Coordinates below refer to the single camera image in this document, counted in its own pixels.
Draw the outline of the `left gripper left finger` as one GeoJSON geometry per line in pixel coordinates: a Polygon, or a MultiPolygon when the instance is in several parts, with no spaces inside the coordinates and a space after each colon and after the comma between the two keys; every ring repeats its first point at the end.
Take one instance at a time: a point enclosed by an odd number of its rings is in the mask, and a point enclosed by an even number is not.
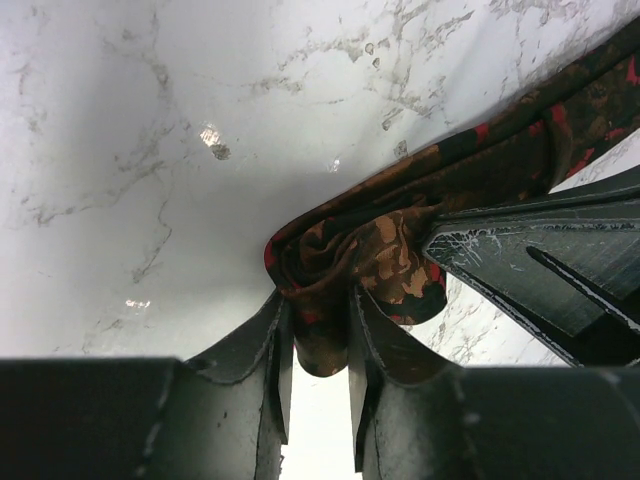
{"type": "Polygon", "coordinates": [[[277,292],[187,365],[214,387],[213,479],[277,479],[289,440],[292,308],[277,292]]]}

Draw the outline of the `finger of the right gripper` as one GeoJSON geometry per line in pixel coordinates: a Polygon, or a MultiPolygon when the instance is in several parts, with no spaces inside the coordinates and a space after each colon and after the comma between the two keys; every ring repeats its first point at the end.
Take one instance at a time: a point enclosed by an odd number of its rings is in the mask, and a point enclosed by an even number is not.
{"type": "Polygon", "coordinates": [[[638,366],[638,168],[443,217],[422,249],[567,363],[638,366]]]}

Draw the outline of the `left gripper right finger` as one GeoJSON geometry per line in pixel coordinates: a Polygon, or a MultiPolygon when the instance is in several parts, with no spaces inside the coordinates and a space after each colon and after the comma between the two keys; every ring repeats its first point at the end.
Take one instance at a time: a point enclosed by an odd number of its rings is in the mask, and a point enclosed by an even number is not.
{"type": "Polygon", "coordinates": [[[354,462],[365,479],[460,479],[458,371],[388,318],[364,288],[349,293],[354,462]]]}

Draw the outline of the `brown red patterned tie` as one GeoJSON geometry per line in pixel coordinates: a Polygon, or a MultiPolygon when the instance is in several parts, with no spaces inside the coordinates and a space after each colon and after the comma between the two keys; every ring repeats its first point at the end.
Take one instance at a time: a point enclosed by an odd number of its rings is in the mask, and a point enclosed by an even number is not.
{"type": "Polygon", "coordinates": [[[266,270],[294,309],[301,366],[347,364],[348,291],[367,290],[400,325],[447,303],[421,245],[434,220],[547,194],[639,126],[639,25],[560,70],[489,121],[428,146],[282,227],[266,270]]]}

